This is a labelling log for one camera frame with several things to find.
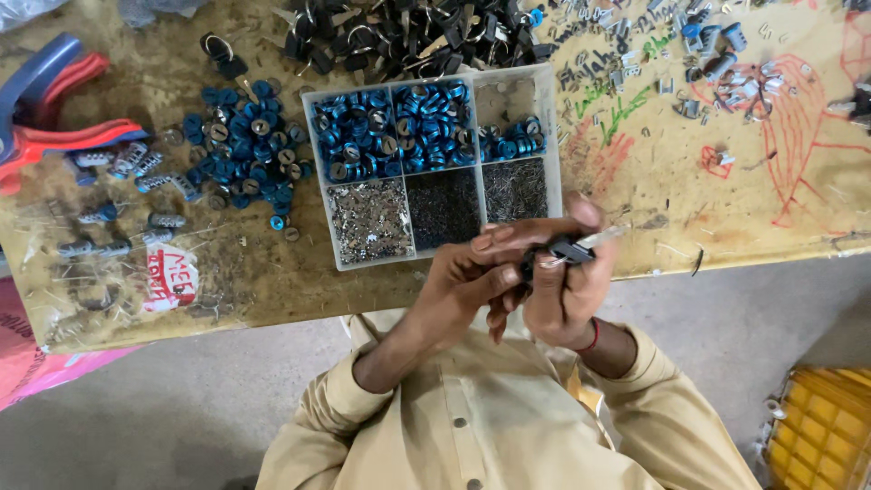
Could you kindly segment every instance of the pink bag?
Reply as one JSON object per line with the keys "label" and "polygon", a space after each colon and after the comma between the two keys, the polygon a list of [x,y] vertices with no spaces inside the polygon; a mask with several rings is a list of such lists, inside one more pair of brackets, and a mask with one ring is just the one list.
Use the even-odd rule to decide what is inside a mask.
{"label": "pink bag", "polygon": [[11,277],[0,279],[0,410],[138,349],[46,355],[37,346]]}

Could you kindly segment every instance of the beige kurta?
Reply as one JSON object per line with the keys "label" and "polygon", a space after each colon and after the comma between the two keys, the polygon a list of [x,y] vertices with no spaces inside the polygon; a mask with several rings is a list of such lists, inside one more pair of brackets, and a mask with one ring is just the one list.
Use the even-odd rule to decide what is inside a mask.
{"label": "beige kurta", "polygon": [[[564,369],[518,333],[500,345],[479,312],[456,347],[390,393],[351,373],[367,344],[309,384],[263,461],[258,490],[760,488],[717,413],[640,330],[621,379],[593,375],[623,436],[601,442],[593,415],[561,386]],[[348,317],[352,338],[388,330],[402,310]]]}

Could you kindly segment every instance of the red pliers handle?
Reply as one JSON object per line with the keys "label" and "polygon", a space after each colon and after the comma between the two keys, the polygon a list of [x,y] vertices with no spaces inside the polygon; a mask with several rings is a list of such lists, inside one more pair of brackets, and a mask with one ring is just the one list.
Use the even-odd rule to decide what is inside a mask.
{"label": "red pliers handle", "polygon": [[81,49],[62,33],[31,57],[0,88],[0,194],[21,188],[19,169],[53,152],[108,146],[140,140],[148,133],[129,119],[115,119],[70,132],[57,125],[63,95],[103,73],[109,60],[98,53],[71,63]]}

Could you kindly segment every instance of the plastic bag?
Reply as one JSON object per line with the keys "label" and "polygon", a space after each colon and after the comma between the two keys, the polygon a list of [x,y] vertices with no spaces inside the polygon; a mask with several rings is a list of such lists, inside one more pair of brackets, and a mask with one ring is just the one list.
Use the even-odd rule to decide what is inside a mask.
{"label": "plastic bag", "polygon": [[118,13],[131,27],[154,22],[154,12],[166,12],[192,17],[208,0],[118,0]]}
{"label": "plastic bag", "polygon": [[0,0],[0,32],[14,29],[66,2],[67,0]]}
{"label": "plastic bag", "polygon": [[47,355],[33,338],[11,277],[0,278],[0,410],[138,349]]}

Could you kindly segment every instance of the gray floor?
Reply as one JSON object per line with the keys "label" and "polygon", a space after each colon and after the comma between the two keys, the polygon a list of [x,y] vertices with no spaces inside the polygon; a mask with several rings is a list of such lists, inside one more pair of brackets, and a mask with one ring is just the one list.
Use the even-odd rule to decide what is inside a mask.
{"label": "gray floor", "polygon": [[[871,255],[615,283],[600,316],[645,328],[745,448],[802,356],[867,362],[869,272]],[[0,412],[0,488],[217,490],[258,471],[348,348],[335,319],[145,347]]]}

